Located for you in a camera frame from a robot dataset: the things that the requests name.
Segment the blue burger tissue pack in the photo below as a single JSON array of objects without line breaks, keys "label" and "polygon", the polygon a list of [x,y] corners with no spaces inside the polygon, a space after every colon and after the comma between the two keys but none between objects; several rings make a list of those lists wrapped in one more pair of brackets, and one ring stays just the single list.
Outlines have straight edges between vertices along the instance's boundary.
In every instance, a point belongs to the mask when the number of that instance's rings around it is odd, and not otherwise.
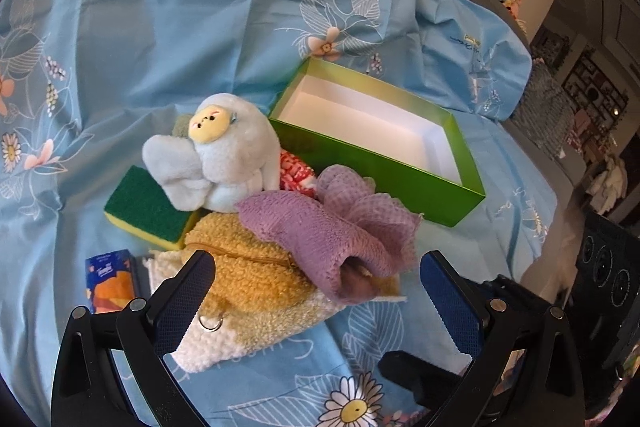
[{"label": "blue burger tissue pack", "polygon": [[86,294],[93,314],[120,311],[136,298],[134,262],[127,249],[86,260]]}]

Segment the cream fuzzy towel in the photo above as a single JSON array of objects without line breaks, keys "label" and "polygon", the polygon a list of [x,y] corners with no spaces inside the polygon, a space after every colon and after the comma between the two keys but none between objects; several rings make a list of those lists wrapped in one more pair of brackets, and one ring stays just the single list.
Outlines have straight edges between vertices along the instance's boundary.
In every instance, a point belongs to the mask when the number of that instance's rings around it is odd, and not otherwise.
[{"label": "cream fuzzy towel", "polygon": [[[182,268],[178,251],[151,251],[143,258],[148,272],[151,293],[160,283],[177,274]],[[400,287],[400,275],[378,280],[381,295],[367,303],[400,303],[405,301]],[[348,308],[314,291],[300,305],[264,312],[226,312],[220,329],[203,326],[199,317],[193,319],[176,351],[171,353],[177,365],[186,373],[202,373],[214,365],[258,351],[265,351],[277,343],[305,332],[329,320]]]}]

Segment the yellow fuzzy pouch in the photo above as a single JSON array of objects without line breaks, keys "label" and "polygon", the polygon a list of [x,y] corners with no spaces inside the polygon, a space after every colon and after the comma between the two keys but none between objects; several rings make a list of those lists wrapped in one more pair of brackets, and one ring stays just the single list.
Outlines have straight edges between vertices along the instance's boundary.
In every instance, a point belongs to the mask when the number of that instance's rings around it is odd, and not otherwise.
[{"label": "yellow fuzzy pouch", "polygon": [[316,290],[288,251],[258,239],[236,213],[212,212],[198,221],[186,234],[181,260],[197,251],[215,261],[214,283],[200,309],[206,319],[286,309]]}]

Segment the green yellow sponge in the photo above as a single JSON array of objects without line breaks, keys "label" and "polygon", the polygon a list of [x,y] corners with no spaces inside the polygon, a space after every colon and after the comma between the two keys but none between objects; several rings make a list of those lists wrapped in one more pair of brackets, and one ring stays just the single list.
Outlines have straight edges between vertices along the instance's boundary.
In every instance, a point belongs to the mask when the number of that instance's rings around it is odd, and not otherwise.
[{"label": "green yellow sponge", "polygon": [[131,166],[107,199],[104,215],[115,227],[164,251],[180,251],[201,219],[200,210],[177,210],[152,176]]}]

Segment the purple knitted cloth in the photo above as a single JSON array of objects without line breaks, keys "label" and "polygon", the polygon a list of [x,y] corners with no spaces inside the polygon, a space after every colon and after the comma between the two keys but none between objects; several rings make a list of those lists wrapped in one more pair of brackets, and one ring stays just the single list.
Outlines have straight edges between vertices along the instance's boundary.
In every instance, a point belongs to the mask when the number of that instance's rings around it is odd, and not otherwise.
[{"label": "purple knitted cloth", "polygon": [[380,297],[378,283],[414,269],[419,213],[342,165],[320,173],[316,193],[247,197],[238,205],[241,225],[288,251],[334,303],[358,305]]}]

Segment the light blue plush toy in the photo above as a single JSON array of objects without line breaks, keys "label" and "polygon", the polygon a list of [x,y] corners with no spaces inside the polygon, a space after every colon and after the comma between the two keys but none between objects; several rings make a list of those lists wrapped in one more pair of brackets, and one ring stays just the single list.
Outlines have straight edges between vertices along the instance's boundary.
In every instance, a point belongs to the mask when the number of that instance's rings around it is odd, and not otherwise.
[{"label": "light blue plush toy", "polygon": [[206,98],[185,136],[156,134],[142,160],[174,208],[235,212],[250,195],[280,187],[280,142],[268,118],[231,93]]}]

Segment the red white patterned cloth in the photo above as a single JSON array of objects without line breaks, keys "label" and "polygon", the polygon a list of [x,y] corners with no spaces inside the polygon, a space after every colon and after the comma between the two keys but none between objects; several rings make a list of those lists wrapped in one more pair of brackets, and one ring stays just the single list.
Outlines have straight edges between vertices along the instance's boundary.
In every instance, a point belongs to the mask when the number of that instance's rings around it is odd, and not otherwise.
[{"label": "red white patterned cloth", "polygon": [[317,196],[317,178],[314,170],[287,150],[280,152],[280,189],[311,198]]}]

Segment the grey green fuzzy cloth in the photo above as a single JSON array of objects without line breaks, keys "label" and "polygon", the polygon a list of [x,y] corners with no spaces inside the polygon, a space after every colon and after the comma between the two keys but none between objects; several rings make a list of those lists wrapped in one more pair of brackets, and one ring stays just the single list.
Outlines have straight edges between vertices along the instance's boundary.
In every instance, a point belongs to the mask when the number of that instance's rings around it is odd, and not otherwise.
[{"label": "grey green fuzzy cloth", "polygon": [[177,138],[189,138],[191,114],[180,114],[172,127],[171,135]]}]

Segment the dark display shelf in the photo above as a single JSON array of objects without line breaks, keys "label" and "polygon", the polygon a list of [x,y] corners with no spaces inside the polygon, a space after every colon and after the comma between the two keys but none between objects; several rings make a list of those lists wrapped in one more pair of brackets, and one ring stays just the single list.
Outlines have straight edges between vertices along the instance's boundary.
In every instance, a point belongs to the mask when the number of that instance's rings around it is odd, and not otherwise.
[{"label": "dark display shelf", "polygon": [[570,96],[575,113],[583,109],[599,132],[613,131],[627,109],[628,95],[617,89],[586,49],[570,70],[562,88]]}]

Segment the green cardboard box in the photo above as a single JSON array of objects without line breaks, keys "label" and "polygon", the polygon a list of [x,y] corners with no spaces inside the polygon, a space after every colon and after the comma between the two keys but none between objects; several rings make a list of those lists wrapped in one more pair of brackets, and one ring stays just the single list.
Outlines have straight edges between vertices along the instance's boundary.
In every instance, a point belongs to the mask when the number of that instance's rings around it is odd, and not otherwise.
[{"label": "green cardboard box", "polygon": [[428,221],[452,228],[486,197],[454,115],[356,70],[310,58],[269,118],[315,172],[352,168]]}]

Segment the light blue floral bedsheet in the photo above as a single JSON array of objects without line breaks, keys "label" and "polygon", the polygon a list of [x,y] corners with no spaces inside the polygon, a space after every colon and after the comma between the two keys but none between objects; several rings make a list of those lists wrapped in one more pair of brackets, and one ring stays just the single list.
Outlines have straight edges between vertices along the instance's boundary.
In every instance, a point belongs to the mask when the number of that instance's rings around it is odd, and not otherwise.
[{"label": "light blue floral bedsheet", "polygon": [[469,145],[486,197],[423,223],[420,251],[477,281],[541,256],[556,197],[503,126],[528,52],[471,0],[2,0],[1,374],[35,424],[86,259],[145,250],[103,212],[143,142],[218,92],[270,109],[328,37],[338,64],[448,109]]}]

